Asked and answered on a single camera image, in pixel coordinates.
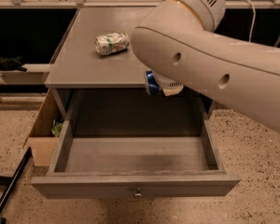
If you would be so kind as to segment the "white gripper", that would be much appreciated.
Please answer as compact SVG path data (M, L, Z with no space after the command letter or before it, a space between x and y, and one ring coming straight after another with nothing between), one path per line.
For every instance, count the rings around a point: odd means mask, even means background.
M158 85L162 88L162 91L165 96L173 96L177 95L183 90L183 85L177 81L174 81L168 77L165 77L157 72L153 71L153 76L158 83Z

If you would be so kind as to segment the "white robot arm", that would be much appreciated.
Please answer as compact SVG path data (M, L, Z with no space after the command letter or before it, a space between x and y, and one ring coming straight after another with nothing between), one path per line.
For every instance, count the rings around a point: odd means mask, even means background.
M137 59L280 133L280 48L215 33L225 0L162 0L134 28Z

